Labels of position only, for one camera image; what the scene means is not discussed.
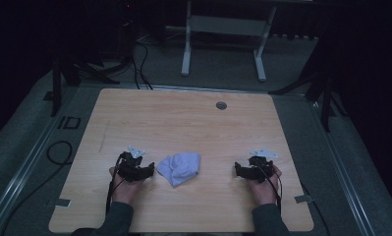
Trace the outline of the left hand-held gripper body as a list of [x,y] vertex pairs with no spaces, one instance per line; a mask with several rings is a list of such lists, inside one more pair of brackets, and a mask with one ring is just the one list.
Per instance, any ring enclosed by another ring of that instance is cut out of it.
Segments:
[[119,156],[117,174],[127,182],[135,182],[144,179],[143,169],[140,167],[142,156],[145,151],[128,146],[128,150]]

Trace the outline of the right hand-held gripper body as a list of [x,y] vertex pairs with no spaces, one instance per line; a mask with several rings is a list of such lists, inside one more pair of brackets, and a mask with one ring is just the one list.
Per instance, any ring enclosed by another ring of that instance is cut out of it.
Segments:
[[278,157],[274,151],[266,148],[252,150],[249,164],[252,167],[253,179],[258,183],[262,183],[269,179],[275,172],[273,167],[273,159]]

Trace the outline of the white cloth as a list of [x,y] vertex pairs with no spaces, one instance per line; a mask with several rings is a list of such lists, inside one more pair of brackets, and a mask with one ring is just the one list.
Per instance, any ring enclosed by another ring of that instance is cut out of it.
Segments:
[[190,181],[198,175],[200,154],[197,152],[180,152],[162,159],[157,165],[157,172],[169,184],[177,186]]

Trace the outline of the person's left hand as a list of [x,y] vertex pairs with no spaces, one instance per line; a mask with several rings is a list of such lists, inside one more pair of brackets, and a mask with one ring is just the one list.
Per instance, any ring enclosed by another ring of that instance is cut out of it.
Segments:
[[117,203],[123,203],[131,205],[137,196],[140,188],[143,184],[143,180],[135,182],[127,182],[121,176],[119,176],[114,167],[109,169],[110,174],[113,177],[112,182],[112,201]]

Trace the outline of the person's right hand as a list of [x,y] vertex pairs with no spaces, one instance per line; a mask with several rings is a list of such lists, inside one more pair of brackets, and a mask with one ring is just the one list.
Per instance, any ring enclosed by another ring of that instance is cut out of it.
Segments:
[[254,180],[247,181],[248,185],[251,187],[255,202],[260,206],[277,204],[281,171],[276,165],[273,167],[275,172],[267,181],[262,183],[258,183]]

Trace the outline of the black tape floor mark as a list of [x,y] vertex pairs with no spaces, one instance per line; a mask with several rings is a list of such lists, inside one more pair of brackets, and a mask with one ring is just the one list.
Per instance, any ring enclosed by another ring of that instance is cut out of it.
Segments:
[[80,117],[63,116],[57,128],[63,130],[75,130],[80,127],[82,119]]

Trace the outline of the black tripod stand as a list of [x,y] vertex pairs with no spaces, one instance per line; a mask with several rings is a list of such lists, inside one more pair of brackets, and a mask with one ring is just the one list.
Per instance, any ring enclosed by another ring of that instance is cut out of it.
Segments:
[[282,95],[309,84],[305,98],[307,101],[317,102],[322,97],[320,122],[326,132],[330,131],[330,104],[334,80],[340,66],[341,53],[338,46],[339,43],[336,39],[321,37],[304,65],[299,78],[283,88],[269,92],[269,94]]
[[97,70],[75,56],[60,39],[52,43],[52,55],[52,91],[49,95],[52,101],[52,117],[62,108],[62,79],[65,79],[69,86],[78,87],[82,82],[79,72],[86,72],[90,78],[104,84],[118,85],[119,82],[110,79],[109,75],[120,72],[132,63],[131,57],[122,58],[116,66]]

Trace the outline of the metal floor rail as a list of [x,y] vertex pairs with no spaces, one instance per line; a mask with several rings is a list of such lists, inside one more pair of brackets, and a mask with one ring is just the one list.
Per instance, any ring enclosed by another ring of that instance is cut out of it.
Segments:
[[369,222],[367,214],[364,210],[363,203],[361,198],[359,197],[356,188],[353,185],[353,182],[350,178],[350,175],[347,173],[345,164],[343,162],[342,156],[335,146],[334,140],[329,132],[327,132],[320,122],[320,115],[322,114],[322,106],[318,104],[317,101],[311,101],[308,104],[308,107],[311,110],[313,119],[318,125],[320,133],[323,136],[325,143],[328,145],[328,149],[330,152],[330,160],[332,162],[334,171],[337,175],[337,178],[340,182],[342,190],[344,192],[345,198],[348,202],[348,205],[351,209],[352,215],[354,216],[355,222],[361,232],[362,236],[375,236],[374,230]]
[[40,102],[43,110],[24,101],[16,112],[20,120],[12,118],[0,134],[0,230],[77,91],[64,88],[54,117],[50,101]]

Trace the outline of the white metal desk frame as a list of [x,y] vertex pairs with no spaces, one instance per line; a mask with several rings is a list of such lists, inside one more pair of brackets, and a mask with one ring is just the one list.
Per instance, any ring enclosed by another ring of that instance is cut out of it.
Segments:
[[181,75],[187,76],[190,73],[192,57],[192,32],[209,32],[232,35],[248,35],[260,38],[259,46],[252,52],[255,63],[257,78],[260,82],[265,82],[267,77],[262,62],[262,54],[269,37],[269,33],[276,15],[277,8],[271,7],[266,20],[245,20],[234,18],[210,17],[194,15],[192,6],[194,0],[187,0],[186,13],[186,39],[182,62]]

